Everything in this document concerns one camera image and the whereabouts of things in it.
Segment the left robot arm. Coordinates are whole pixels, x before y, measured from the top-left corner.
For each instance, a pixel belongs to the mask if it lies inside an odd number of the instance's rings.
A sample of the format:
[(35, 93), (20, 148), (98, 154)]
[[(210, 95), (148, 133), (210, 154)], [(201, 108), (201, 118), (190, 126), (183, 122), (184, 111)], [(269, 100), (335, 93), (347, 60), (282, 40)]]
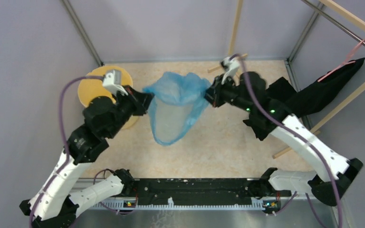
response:
[(93, 164), (131, 116), (147, 113), (154, 95), (124, 86), (115, 101), (93, 99), (83, 110), (85, 122), (67, 139), (59, 161), (36, 196), (21, 202), (32, 228), (68, 228), (84, 211), (112, 196), (136, 196), (129, 170), (118, 169), (106, 179), (73, 191), (81, 174)]

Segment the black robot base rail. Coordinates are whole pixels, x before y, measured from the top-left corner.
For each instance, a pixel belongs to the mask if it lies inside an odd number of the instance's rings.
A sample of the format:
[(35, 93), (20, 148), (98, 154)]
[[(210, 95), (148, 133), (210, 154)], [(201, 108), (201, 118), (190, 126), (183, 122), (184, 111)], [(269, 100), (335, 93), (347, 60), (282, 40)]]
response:
[(138, 200), (139, 206), (250, 205), (264, 197), (290, 197), (289, 190), (276, 191), (266, 180), (252, 178), (136, 179), (119, 196)]

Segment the yellow plastic trash bin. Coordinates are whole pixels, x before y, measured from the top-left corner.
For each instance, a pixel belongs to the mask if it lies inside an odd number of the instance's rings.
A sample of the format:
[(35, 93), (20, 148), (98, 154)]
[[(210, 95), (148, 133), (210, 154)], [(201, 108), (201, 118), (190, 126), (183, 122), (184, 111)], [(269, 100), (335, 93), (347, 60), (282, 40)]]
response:
[[(123, 68), (116, 65), (105, 65), (98, 67), (87, 74), (87, 76), (103, 76), (109, 70), (118, 70), (121, 72), (121, 84), (124, 86), (133, 86), (133, 79), (130, 74)], [(113, 103), (115, 99), (112, 97), (111, 93), (108, 92), (103, 86), (102, 82), (96, 79), (83, 79), (80, 81), (77, 89), (77, 95), (84, 107), (88, 107), (90, 102), (98, 96), (109, 97)]]

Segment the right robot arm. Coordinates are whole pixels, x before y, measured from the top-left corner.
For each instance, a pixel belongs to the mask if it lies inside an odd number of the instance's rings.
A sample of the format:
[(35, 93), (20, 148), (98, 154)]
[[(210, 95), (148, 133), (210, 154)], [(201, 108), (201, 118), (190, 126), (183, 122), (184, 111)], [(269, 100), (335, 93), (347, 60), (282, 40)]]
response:
[(264, 195), (296, 191), (312, 194), (325, 205), (337, 206), (363, 163), (338, 154), (308, 130), (290, 109), (292, 104), (300, 106), (301, 101), (280, 92), (282, 88), (290, 88), (283, 78), (267, 86), (258, 73), (246, 72), (239, 83), (230, 76), (215, 77), (204, 97), (213, 107), (230, 104), (246, 111), (249, 116), (244, 123), (258, 139), (264, 140), (268, 135), (280, 139), (311, 166), (311, 171), (267, 169), (259, 183)]

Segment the blue plastic trash bag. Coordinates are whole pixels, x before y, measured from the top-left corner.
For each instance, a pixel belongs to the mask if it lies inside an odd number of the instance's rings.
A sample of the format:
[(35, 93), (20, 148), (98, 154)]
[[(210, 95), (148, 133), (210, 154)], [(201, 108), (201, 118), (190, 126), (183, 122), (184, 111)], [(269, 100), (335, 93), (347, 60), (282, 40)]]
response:
[(169, 146), (182, 139), (196, 124), (209, 103), (204, 98), (211, 86), (195, 73), (164, 72), (156, 82), (143, 88), (154, 95), (148, 108), (154, 140)]

